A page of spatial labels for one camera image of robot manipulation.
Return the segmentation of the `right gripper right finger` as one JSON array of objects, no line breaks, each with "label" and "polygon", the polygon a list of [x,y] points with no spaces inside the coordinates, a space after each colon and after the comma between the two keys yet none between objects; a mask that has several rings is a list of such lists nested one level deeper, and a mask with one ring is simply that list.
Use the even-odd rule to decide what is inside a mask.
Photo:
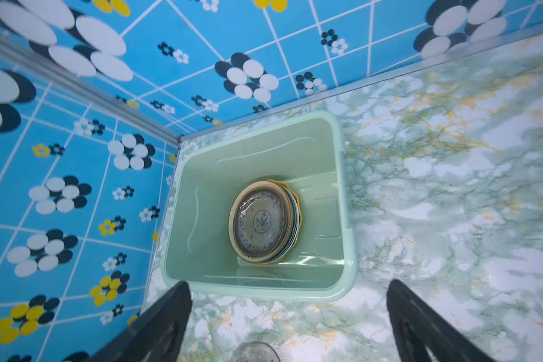
[{"label": "right gripper right finger", "polygon": [[386,306],[402,361],[492,361],[407,285],[394,279]]}]

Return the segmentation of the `mint green plastic bin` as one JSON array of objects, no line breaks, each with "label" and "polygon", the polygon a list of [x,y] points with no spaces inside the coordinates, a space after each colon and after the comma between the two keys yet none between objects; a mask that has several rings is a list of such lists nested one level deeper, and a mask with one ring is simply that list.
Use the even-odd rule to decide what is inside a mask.
[{"label": "mint green plastic bin", "polygon": [[261,300],[340,299],[357,274],[337,118],[298,116],[182,162],[158,276],[168,287]]}]

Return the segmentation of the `blue patterned plate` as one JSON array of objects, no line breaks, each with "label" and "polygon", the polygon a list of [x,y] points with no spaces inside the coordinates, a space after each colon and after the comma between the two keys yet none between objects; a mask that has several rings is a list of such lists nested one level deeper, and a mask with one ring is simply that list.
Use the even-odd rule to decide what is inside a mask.
[{"label": "blue patterned plate", "polygon": [[235,214],[236,243],[247,256],[261,258],[280,244],[285,223],[285,207],[275,192],[251,191],[241,199]]}]

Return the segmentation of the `beige ceramic plate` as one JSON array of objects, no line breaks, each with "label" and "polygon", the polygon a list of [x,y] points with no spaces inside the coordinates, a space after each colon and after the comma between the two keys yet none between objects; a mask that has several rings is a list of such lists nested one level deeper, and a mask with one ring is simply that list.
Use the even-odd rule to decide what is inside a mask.
[{"label": "beige ceramic plate", "polygon": [[[269,189],[275,192],[281,198],[283,205],[285,207],[285,211],[286,211],[286,223],[285,223],[285,233],[283,235],[283,239],[280,242],[280,244],[274,250],[272,250],[271,253],[261,258],[254,258],[251,256],[247,256],[238,247],[235,240],[235,236],[234,236],[234,221],[235,221],[235,214],[237,212],[238,205],[241,199],[246,194],[250,193],[251,191],[255,191],[259,189]],[[236,198],[229,215],[228,233],[229,233],[230,243],[233,249],[235,250],[236,254],[239,256],[239,258],[241,258],[242,260],[246,262],[251,262],[251,263],[272,264],[272,263],[281,261],[286,256],[287,252],[292,247],[295,246],[296,244],[295,232],[297,231],[297,226],[298,226],[298,214],[297,214],[297,208],[293,203],[292,196],[282,186],[278,186],[274,183],[269,182],[268,180],[264,180],[264,181],[258,181],[258,182],[250,184]]]}]

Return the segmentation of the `yellow polka dot plate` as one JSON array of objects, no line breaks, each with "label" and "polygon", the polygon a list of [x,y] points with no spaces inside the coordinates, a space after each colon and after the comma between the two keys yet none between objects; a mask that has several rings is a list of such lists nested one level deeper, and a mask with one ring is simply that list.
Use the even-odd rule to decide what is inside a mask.
[{"label": "yellow polka dot plate", "polygon": [[302,214],[302,209],[301,209],[301,205],[300,205],[300,200],[299,200],[299,197],[298,195],[289,187],[289,185],[283,181],[278,181],[278,180],[274,180],[274,179],[268,179],[269,182],[271,183],[274,183],[278,186],[282,186],[293,198],[293,203],[294,205],[296,206],[297,208],[297,214],[298,214],[298,226],[297,226],[297,231],[295,232],[296,234],[296,237],[295,237],[295,243],[297,242],[298,240],[298,237],[299,237],[299,232],[301,230],[301,227],[302,227],[302,222],[303,222],[303,214]]}]

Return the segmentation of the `clear glass plate back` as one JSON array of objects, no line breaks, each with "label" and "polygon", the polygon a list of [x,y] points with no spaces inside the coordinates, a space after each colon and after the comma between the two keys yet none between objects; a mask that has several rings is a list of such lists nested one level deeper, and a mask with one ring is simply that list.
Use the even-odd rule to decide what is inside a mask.
[{"label": "clear glass plate back", "polygon": [[281,362],[279,354],[264,342],[245,342],[232,354],[231,362]]}]

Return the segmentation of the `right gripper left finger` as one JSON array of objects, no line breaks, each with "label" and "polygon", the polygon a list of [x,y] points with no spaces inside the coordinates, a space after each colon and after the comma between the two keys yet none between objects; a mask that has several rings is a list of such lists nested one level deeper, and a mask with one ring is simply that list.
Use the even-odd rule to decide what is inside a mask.
[{"label": "right gripper left finger", "polygon": [[88,360],[176,361],[191,307],[188,283],[181,281]]}]

